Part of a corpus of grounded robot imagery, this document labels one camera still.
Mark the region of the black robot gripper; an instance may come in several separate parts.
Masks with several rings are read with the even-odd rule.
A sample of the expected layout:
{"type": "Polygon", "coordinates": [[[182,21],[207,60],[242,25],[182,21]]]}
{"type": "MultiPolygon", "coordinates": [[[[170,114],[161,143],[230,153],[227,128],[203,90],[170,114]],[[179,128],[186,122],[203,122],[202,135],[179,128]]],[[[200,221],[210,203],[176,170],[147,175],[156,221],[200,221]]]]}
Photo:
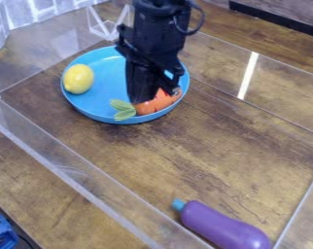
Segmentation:
{"type": "Polygon", "coordinates": [[[184,75],[178,53],[186,43],[191,6],[186,0],[133,0],[133,26],[120,24],[116,50],[125,57],[127,94],[132,104],[149,101],[159,88],[164,69],[164,91],[179,91],[184,75]]]}

